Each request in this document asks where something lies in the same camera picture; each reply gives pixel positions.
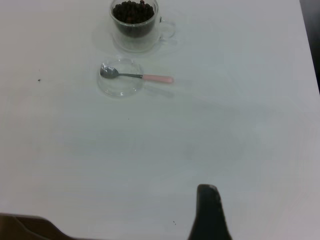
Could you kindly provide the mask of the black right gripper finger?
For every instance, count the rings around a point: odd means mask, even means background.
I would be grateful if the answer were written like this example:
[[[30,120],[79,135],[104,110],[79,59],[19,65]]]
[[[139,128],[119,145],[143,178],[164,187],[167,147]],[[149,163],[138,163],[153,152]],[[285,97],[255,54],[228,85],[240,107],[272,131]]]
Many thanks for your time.
[[[195,219],[189,240],[231,240],[222,199],[216,186],[200,184],[196,193]]]

